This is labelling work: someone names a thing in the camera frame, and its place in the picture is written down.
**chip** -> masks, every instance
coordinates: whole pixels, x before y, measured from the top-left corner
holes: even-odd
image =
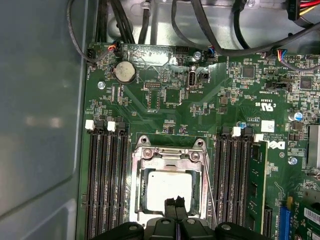
[[[242,77],[245,79],[253,79],[255,77],[255,67],[254,66],[243,66]]]
[[[228,104],[228,98],[226,96],[220,97],[220,103],[224,105]]]
[[[300,89],[312,89],[312,77],[302,76],[300,78]]]

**screw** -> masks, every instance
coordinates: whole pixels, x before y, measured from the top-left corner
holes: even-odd
[[[302,240],[302,237],[299,234],[295,234],[294,240]]]
[[[150,157],[152,156],[152,151],[151,151],[151,149],[145,149],[145,150],[143,150],[143,156],[144,156],[145,158],[150,158]]]
[[[255,1],[255,0],[249,0],[249,1],[248,1],[248,7],[249,7],[249,8],[252,8],[255,4],[256,4],[256,1]]]
[[[193,152],[193,153],[191,154],[191,160],[192,160],[192,161],[198,161],[199,158],[200,158],[200,154],[199,154],[198,152]]]
[[[98,82],[98,89],[103,90],[105,89],[105,87],[106,87],[106,84],[104,81]]]
[[[202,56],[202,54],[199,51],[196,51],[193,54],[194,59],[197,60],[197,61],[199,61],[201,59],[201,56]]]
[[[222,227],[224,230],[227,230],[227,231],[231,230],[231,227],[230,227],[229,225],[227,225],[227,224],[223,224],[221,227]]]
[[[188,219],[186,222],[187,222],[188,224],[195,224],[195,223],[196,223],[196,221],[193,220],[193,219]]]
[[[295,157],[292,156],[289,158],[288,163],[290,165],[296,165],[298,163],[298,159],[296,159]]]

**white sticker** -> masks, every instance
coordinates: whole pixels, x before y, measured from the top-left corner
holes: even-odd
[[[274,133],[275,132],[275,121],[262,120],[261,121],[261,132]]]
[[[320,240],[320,236],[315,234],[314,232],[312,233],[312,240]]]
[[[311,221],[313,221],[316,224],[320,225],[320,215],[314,213],[313,211],[310,211],[309,209],[304,208],[304,216],[307,219],[310,219]]]

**power cable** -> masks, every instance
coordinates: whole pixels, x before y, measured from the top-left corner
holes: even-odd
[[[239,56],[245,56],[245,55],[250,55],[258,52],[267,52],[271,49],[278,48],[279,46],[283,46],[286,44],[291,43],[292,41],[299,39],[303,36],[305,36],[308,33],[311,33],[314,30],[317,30],[320,28],[320,22],[316,23],[314,26],[304,29],[296,34],[293,34],[289,37],[286,37],[282,40],[259,46],[259,47],[254,47],[250,49],[242,49],[242,50],[236,50],[236,49],[224,49],[221,48],[219,45],[214,33],[211,30],[210,24],[208,22],[208,19],[206,17],[205,11],[203,9],[202,3],[200,0],[191,0],[191,4],[194,9],[195,16],[197,18],[197,21],[205,34],[205,36],[208,38],[210,43],[214,46],[215,50],[224,56],[229,56],[229,57],[239,57]]]

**connector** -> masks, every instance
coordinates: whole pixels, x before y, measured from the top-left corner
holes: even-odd
[[[288,19],[296,21],[300,18],[300,0],[287,0],[286,12]]]

